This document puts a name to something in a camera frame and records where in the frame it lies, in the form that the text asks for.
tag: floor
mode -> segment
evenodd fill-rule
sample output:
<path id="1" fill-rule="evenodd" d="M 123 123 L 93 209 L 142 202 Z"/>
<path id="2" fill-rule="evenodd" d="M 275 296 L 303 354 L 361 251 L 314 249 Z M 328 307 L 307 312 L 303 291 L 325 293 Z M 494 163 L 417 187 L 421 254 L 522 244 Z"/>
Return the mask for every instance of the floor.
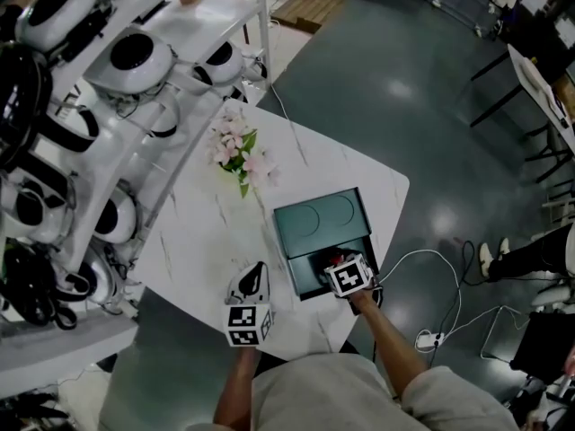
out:
<path id="1" fill-rule="evenodd" d="M 288 43 L 284 33 L 279 47 Z M 515 85 L 507 64 L 468 83 L 503 50 L 423 0 L 349 0 L 275 83 L 291 119 L 410 179 L 382 272 L 406 252 L 430 248 L 459 273 L 464 240 L 487 241 L 495 249 L 506 234 L 518 247 L 546 227 L 539 209 L 544 186 L 533 183 L 544 165 L 523 163 L 541 141 L 520 140 L 525 130 L 544 124 L 542 112 L 521 93 L 477 128 L 468 127 Z M 281 114 L 269 93 L 260 107 Z M 475 262 L 468 279 L 479 279 Z M 527 311 L 542 286 L 508 281 L 465 287 L 459 323 L 500 303 Z M 424 327 L 438 328 L 454 291 L 445 263 L 417 255 L 386 281 L 383 311 L 414 339 Z M 485 316 L 458 331 L 435 364 L 504 399 L 525 376 L 478 357 L 489 322 Z M 491 351 L 509 359 L 519 340 L 512 320 L 502 315 Z M 370 356 L 372 339 L 362 320 L 350 341 Z M 111 377 L 101 429 L 180 430 L 210 420 L 233 354 L 221 334 L 146 292 L 136 342 L 121 353 Z"/>

